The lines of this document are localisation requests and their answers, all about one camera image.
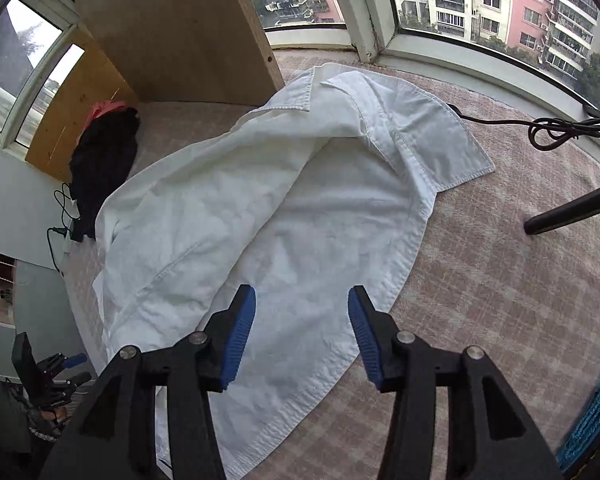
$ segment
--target plaid fabric surface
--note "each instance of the plaid fabric surface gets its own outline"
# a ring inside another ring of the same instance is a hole
[[[408,80],[463,113],[485,119],[528,116],[463,88],[356,61],[353,53],[278,51],[286,80],[336,61]],[[132,173],[180,147],[227,131],[248,108],[151,104],[140,108]],[[600,165],[567,143],[533,149],[522,126],[467,123],[495,173],[437,196],[413,270],[391,314],[433,346],[482,346],[538,424],[560,444],[600,380],[600,215],[528,237],[522,222],[600,187]],[[93,243],[72,250],[65,280],[101,346],[91,282],[100,270]],[[248,480],[373,479],[384,450],[393,395],[378,394],[357,359],[333,390]],[[439,389],[432,478],[444,478],[446,393]]]

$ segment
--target blue cloth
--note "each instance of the blue cloth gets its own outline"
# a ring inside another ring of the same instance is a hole
[[[567,471],[590,446],[600,432],[600,384],[589,401],[584,415],[558,450],[556,458],[561,471]]]

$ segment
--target white cloth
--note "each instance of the white cloth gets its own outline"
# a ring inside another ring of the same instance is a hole
[[[229,479],[264,459],[358,354],[347,292],[396,300],[436,193],[494,170],[459,118],[398,78],[313,68],[226,134],[134,176],[96,220],[109,358],[174,344],[241,283],[256,317],[237,379],[210,398]],[[166,395],[157,450],[168,460]]]

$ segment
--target wooden panel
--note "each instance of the wooden panel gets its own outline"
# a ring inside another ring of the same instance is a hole
[[[98,101],[138,98],[93,38],[77,29],[72,42],[84,54],[64,80],[31,141],[26,161],[52,177],[71,182],[69,160],[91,107]]]
[[[143,102],[261,105],[284,86],[249,0],[75,3]]]

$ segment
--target metal screw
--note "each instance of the metal screw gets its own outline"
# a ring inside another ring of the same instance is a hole
[[[136,350],[135,346],[124,346],[120,350],[120,357],[123,359],[131,359],[134,355],[136,355],[136,353],[138,353],[138,351]]]
[[[204,332],[194,332],[189,336],[189,342],[193,345],[202,345],[206,341],[206,334]]]
[[[398,332],[396,337],[398,338],[398,341],[400,341],[401,343],[404,343],[405,345],[408,345],[408,344],[416,341],[415,334],[413,332],[409,332],[408,330],[400,330],[400,332]]]
[[[471,359],[482,359],[484,357],[484,350],[482,348],[480,348],[479,346],[476,345],[471,345],[469,346],[469,348],[466,349],[466,354],[471,358]]]

